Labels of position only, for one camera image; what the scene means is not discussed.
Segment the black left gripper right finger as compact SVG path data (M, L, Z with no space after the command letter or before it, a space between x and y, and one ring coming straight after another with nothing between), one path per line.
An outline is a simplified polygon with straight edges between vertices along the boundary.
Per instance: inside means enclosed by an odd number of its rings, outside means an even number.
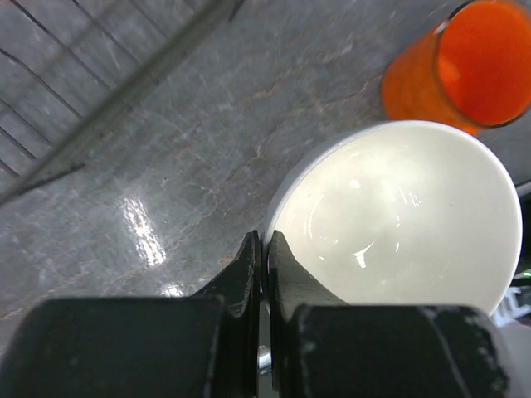
M340 306L346 303L326 289L294 257L280 231L267 248L267 299L270 312L272 385L281 397L290 396L290 320L300 305Z

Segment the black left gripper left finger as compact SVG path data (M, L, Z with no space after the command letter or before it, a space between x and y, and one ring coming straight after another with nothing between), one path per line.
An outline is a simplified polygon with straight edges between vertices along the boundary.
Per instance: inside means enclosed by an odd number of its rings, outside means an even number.
M205 397L257 396L260 276L261 244L251 231L231 263L192 295L221 306L209 348Z

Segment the white ceramic bowl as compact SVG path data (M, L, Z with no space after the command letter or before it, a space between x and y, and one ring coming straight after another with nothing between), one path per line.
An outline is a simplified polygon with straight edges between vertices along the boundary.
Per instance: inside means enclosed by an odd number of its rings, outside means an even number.
M465 305L492 314L523 240L516 187L478 139L421 120L321 143L286 175L263 232L351 304Z

